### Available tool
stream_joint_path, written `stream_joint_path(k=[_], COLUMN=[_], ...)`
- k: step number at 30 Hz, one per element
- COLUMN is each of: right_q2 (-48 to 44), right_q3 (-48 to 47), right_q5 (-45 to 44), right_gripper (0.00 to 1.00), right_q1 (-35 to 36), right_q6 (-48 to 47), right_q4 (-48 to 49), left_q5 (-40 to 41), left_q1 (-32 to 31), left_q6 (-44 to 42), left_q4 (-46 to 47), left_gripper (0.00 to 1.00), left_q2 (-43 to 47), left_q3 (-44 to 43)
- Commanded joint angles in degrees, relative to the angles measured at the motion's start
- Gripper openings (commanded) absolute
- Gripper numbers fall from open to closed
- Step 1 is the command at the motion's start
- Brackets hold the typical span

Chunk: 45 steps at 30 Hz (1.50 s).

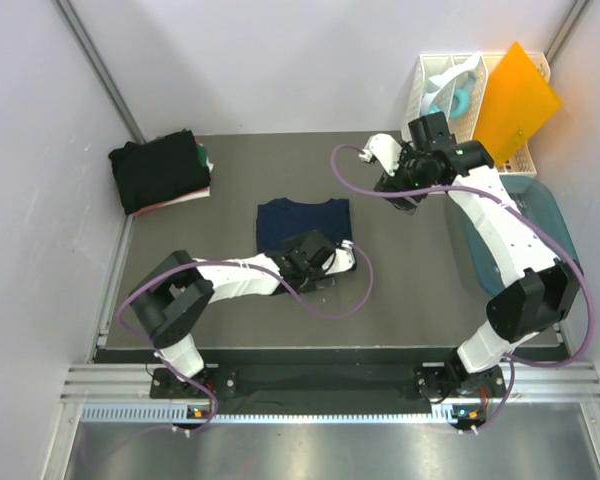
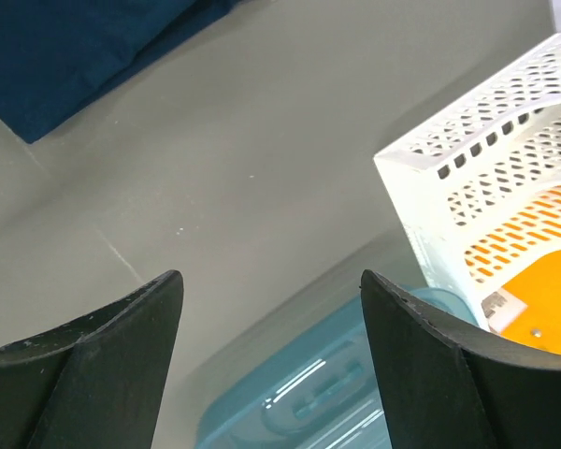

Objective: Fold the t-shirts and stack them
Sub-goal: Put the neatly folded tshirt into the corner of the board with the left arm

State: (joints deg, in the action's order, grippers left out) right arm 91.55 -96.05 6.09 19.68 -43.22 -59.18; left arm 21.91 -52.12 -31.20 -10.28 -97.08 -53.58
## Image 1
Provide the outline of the navy blue t shirt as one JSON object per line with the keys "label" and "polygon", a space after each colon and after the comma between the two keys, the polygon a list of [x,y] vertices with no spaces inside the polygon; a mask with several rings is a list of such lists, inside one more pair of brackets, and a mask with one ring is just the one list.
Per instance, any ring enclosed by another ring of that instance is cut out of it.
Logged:
{"label": "navy blue t shirt", "polygon": [[351,209],[348,199],[329,199],[305,204],[288,198],[271,200],[257,207],[256,248],[258,253],[287,252],[304,239],[325,238],[334,247],[352,241]]}

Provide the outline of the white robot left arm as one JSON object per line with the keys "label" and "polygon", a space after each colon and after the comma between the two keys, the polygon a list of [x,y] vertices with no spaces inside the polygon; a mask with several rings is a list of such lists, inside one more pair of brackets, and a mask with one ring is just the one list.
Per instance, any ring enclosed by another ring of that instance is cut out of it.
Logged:
{"label": "white robot left arm", "polygon": [[157,356],[174,372],[172,384],[185,396],[206,387],[207,374],[191,331],[214,302],[249,295],[304,294],[333,284],[333,276],[354,266],[351,243],[332,243],[319,231],[283,242],[281,251],[246,259],[194,259],[184,250],[170,254],[129,295],[129,306]]}

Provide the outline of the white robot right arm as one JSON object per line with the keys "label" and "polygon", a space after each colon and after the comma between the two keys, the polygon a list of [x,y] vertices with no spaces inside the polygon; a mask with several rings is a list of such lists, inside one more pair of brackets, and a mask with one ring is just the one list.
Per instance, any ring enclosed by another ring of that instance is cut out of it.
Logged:
{"label": "white robot right arm", "polygon": [[486,148],[458,142],[442,113],[408,125],[411,139],[369,138],[360,157],[383,169],[374,189],[396,208],[412,211],[425,189],[442,187],[472,222],[499,270],[502,290],[486,319],[444,363],[441,393],[472,394],[500,359],[563,320],[579,290],[573,268],[524,223]]}

